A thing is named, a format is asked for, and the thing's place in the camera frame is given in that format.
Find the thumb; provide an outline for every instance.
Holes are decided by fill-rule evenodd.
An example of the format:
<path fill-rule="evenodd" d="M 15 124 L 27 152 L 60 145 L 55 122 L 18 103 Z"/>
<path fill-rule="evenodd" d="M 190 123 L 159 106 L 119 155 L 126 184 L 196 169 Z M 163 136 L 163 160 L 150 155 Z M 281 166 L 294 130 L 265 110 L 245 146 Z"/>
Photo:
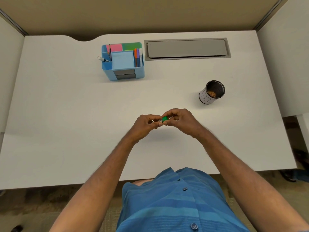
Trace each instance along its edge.
<path fill-rule="evenodd" d="M 162 126 L 162 122 L 161 121 L 157 121 L 157 122 L 153 122 L 151 124 L 149 124 L 151 129 L 157 129 L 158 127 Z"/>
<path fill-rule="evenodd" d="M 164 125 L 167 125 L 167 126 L 174 126 L 174 127 L 177 127 L 178 124 L 177 124 L 178 121 L 176 120 L 166 120 L 163 122 Z"/>

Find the person's left hand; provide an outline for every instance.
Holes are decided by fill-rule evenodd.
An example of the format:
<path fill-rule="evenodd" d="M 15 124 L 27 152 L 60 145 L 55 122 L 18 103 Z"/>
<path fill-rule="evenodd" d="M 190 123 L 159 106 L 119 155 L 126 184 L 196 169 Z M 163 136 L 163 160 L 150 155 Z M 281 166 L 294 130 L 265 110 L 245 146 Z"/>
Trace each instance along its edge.
<path fill-rule="evenodd" d="M 146 137 L 153 129 L 157 129 L 162 126 L 163 123 L 158 121 L 162 119 L 162 116 L 158 115 L 141 115 L 137 118 L 132 128 L 127 132 L 125 137 L 130 138 L 134 143 L 138 143 L 139 140 Z"/>

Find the green cap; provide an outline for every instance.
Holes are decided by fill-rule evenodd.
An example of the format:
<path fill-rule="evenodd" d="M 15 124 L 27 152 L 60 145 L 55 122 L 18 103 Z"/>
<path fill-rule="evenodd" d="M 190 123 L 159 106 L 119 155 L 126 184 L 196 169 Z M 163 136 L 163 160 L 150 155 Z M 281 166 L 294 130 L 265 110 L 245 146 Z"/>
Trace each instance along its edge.
<path fill-rule="evenodd" d="M 163 123 L 164 121 L 166 121 L 166 120 L 168 120 L 168 117 L 167 117 L 167 116 L 164 116 L 164 117 L 162 118 L 162 123 Z"/>

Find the purple pen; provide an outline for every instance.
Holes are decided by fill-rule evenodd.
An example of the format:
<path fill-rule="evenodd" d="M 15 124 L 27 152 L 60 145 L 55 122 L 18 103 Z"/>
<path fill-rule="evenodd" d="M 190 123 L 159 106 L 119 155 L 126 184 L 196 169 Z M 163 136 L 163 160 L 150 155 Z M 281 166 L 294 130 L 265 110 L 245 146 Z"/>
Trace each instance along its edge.
<path fill-rule="evenodd" d="M 139 49 L 136 49 L 136 54 L 137 54 L 137 67 L 140 67 L 140 65 L 139 65 Z"/>

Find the striped shirt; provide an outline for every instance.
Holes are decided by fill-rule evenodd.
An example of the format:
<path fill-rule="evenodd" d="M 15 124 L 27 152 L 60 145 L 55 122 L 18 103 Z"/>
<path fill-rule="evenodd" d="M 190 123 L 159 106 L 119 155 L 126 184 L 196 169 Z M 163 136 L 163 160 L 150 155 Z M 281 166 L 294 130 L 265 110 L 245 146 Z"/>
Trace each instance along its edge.
<path fill-rule="evenodd" d="M 219 184 L 191 168 L 168 168 L 141 186 L 126 183 L 117 232 L 249 231 L 225 201 Z"/>

